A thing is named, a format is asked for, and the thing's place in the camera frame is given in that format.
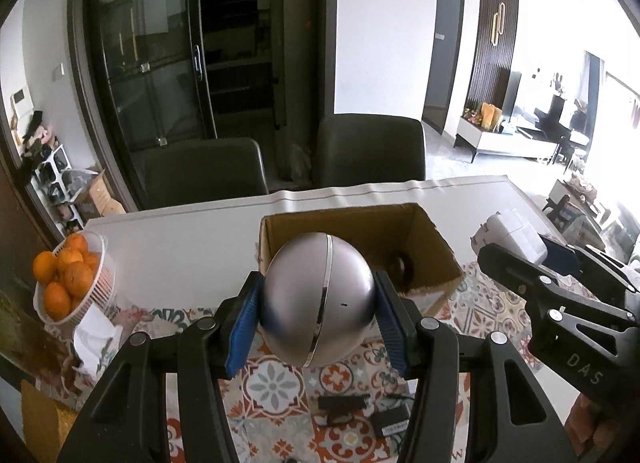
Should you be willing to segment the person's right hand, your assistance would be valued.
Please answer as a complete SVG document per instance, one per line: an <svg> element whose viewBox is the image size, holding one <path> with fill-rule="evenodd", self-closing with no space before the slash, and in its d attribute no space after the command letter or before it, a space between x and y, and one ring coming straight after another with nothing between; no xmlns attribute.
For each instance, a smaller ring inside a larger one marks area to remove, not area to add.
<svg viewBox="0 0 640 463"><path fill-rule="evenodd" d="M580 394L570 409L564 428L574 452L581 457L590 445L602 451L608 449L620 422L612 417L600 417L596 405Z"/></svg>

